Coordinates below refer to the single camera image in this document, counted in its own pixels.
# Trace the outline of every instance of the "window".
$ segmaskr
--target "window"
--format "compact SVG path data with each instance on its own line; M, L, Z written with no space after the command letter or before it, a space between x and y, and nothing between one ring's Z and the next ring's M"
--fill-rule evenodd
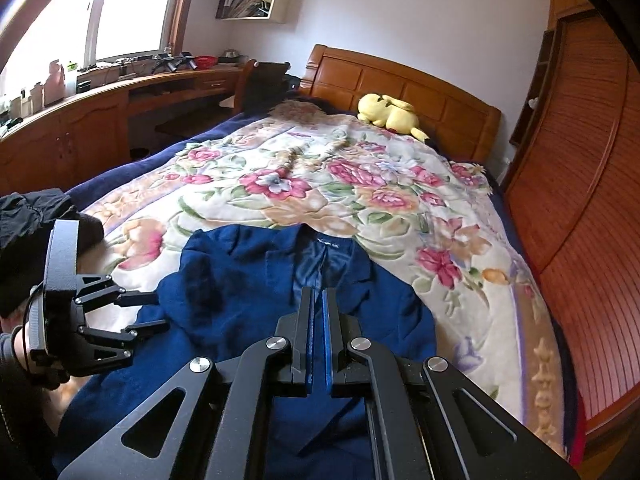
M160 52L169 41L175 0L52 0L31 24L0 75L0 94L44 82L49 62L86 66Z

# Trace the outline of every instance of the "red bowl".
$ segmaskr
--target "red bowl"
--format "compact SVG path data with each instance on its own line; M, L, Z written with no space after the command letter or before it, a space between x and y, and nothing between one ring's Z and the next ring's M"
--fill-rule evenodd
M207 70L218 64L218 58L215 56L197 56L195 62L198 70Z

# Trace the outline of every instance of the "yellow plush toy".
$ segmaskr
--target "yellow plush toy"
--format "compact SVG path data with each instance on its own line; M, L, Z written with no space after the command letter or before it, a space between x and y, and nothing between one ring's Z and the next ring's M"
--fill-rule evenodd
M420 121L409 103L388 95L367 94L358 103L359 120L397 134L412 135L424 142L429 136L418 128Z

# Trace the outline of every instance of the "wardrobe door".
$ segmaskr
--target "wardrobe door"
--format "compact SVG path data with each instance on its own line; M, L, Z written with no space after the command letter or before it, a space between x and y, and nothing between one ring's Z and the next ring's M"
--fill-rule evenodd
M631 62L611 140L587 207L541 275L574 358L588 430L640 395L640 76Z
M507 200L532 266L549 264L584 210L620 119L626 52L590 13L559 22L558 62Z

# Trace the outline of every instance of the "desk drawer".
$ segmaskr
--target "desk drawer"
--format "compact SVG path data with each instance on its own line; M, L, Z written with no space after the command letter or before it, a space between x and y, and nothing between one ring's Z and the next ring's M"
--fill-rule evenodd
M238 74L206 74L197 79L196 86L199 90L221 89L233 92L237 81Z

